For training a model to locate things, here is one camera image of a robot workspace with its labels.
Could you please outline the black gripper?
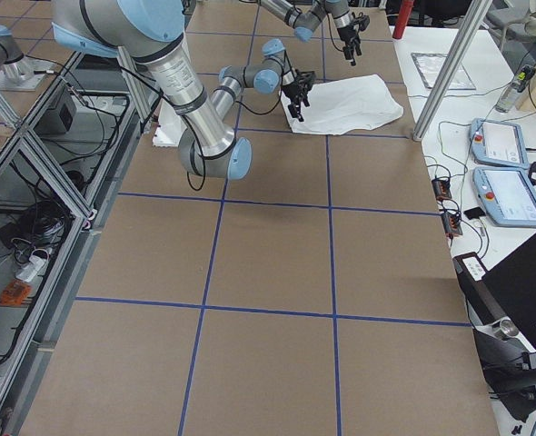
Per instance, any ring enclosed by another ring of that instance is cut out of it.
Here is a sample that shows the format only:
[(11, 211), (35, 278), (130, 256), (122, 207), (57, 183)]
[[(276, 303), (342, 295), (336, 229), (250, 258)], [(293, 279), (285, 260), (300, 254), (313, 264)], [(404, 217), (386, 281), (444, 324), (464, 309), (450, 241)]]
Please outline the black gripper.
[(359, 33), (361, 26), (356, 23), (352, 23), (345, 26), (336, 26), (337, 33), (344, 43), (343, 50), (345, 50), (345, 59), (351, 66), (356, 66), (354, 56), (361, 56), (361, 39)]
[(289, 71), (283, 76), (282, 89), (289, 99), (288, 111), (291, 117), (303, 121), (302, 106), (309, 105), (308, 93), (314, 84), (314, 71)]

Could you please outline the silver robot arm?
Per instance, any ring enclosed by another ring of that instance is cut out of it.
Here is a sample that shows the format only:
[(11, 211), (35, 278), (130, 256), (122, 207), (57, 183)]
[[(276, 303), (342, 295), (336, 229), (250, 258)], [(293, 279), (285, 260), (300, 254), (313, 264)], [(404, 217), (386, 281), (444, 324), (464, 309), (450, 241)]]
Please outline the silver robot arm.
[(220, 84), (208, 94), (184, 51), (184, 6), (180, 1), (54, 1), (55, 40), (82, 53), (117, 57), (125, 48), (144, 65), (169, 105), (187, 125), (179, 148), (189, 174), (239, 180), (252, 161), (250, 142), (237, 137), (223, 119), (245, 88), (262, 94), (282, 90), (296, 119), (308, 105), (312, 71), (292, 67), (282, 42), (263, 46), (260, 64), (228, 66)]
[(294, 35), (303, 42), (313, 37), (323, 20), (331, 18), (344, 43), (340, 51), (351, 66), (356, 66), (355, 57), (362, 55), (360, 32), (368, 27), (370, 17), (352, 12), (347, 1), (313, 1), (306, 12), (289, 1), (265, 0), (257, 1), (257, 4), (291, 27)]

